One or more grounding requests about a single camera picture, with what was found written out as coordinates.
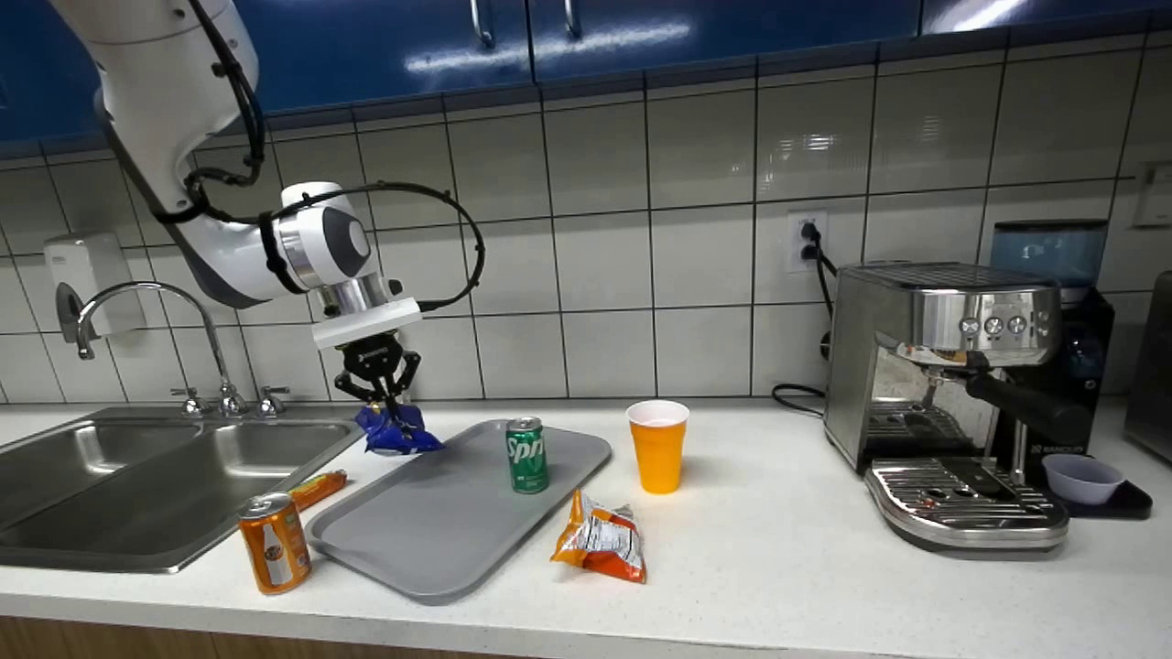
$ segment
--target gray cutting board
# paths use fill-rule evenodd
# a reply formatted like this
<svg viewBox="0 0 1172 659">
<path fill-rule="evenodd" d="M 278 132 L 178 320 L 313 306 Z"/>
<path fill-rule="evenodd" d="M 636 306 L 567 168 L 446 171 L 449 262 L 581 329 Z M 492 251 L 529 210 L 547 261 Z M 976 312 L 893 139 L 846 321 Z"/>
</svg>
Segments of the gray cutting board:
<svg viewBox="0 0 1172 659">
<path fill-rule="evenodd" d="M 442 604 L 477 589 L 609 456 L 598 437 L 547 429 L 549 486 L 517 495 L 506 420 L 485 420 L 336 501 L 309 537 L 404 595 Z"/>
</svg>

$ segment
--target white tile wall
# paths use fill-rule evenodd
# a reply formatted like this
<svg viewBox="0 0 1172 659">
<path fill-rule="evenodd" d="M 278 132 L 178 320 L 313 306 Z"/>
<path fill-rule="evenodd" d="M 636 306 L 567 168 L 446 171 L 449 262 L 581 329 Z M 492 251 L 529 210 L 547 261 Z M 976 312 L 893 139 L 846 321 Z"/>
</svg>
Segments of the white tile wall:
<svg viewBox="0 0 1172 659">
<path fill-rule="evenodd" d="M 272 137 L 259 188 L 214 191 L 259 210 L 296 178 L 413 178 L 453 191 L 485 224 L 474 299 L 423 326 L 419 399 L 768 394 L 824 383 L 827 329 L 799 229 L 834 262 L 984 261 L 1009 218 L 1111 218 L 1100 284 L 1121 326 L 1111 387 L 1135 365 L 1149 277 L 1172 229 L 1131 229 L 1135 171 L 1172 162 L 1172 51 L 1142 38 L 967 51 L 853 69 L 739 77 L 423 117 L 368 117 Z M 237 165 L 237 137 L 199 154 Z M 469 273 L 453 212 L 410 195 L 355 195 L 375 262 L 413 295 Z M 81 361 L 54 329 L 39 243 L 119 229 L 134 277 L 199 293 L 106 149 L 0 165 L 0 399 L 123 404 L 215 387 L 199 316 L 143 295 L 145 333 Z M 320 299 L 209 305 L 233 383 L 332 392 L 314 350 Z"/>
</svg>

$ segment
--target stainless steel coffee machine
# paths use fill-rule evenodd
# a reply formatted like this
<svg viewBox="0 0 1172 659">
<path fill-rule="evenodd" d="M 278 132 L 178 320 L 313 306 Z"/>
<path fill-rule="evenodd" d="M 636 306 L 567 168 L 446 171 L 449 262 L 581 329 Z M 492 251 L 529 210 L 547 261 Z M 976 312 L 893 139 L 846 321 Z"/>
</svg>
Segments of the stainless steel coffee machine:
<svg viewBox="0 0 1172 659">
<path fill-rule="evenodd" d="M 827 438 L 884 521 L 933 548 L 1055 548 L 1066 510 L 1027 484 L 1028 423 L 1068 423 L 1009 365 L 1041 365 L 1060 339 L 1060 290 L 1041 277 L 884 262 L 839 272 Z M 999 414 L 1015 418 L 996 470 Z"/>
</svg>

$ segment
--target orange paper cup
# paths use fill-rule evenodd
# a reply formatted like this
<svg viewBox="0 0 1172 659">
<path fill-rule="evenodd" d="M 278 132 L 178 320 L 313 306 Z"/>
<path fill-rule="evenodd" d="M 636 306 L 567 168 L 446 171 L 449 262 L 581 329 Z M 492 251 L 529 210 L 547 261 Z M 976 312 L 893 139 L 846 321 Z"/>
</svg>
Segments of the orange paper cup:
<svg viewBox="0 0 1172 659">
<path fill-rule="evenodd" d="M 645 399 L 625 407 L 636 481 L 653 495 L 669 495 L 684 476 L 689 407 L 673 399 Z"/>
</svg>

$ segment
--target stainless steel sink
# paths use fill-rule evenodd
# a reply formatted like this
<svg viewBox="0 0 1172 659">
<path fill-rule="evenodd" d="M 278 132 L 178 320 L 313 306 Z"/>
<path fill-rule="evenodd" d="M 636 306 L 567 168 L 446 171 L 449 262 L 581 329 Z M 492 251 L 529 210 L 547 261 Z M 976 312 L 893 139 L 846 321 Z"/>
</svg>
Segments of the stainless steel sink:
<svg viewBox="0 0 1172 659">
<path fill-rule="evenodd" d="M 11 510 L 0 528 L 0 565 L 178 571 L 233 531 L 249 499 L 293 486 L 355 438 L 358 429 L 336 414 L 241 418 L 209 429 L 182 418 L 87 418 L 43 431 L 0 454 L 0 476 L 22 465 L 54 484 Z"/>
</svg>

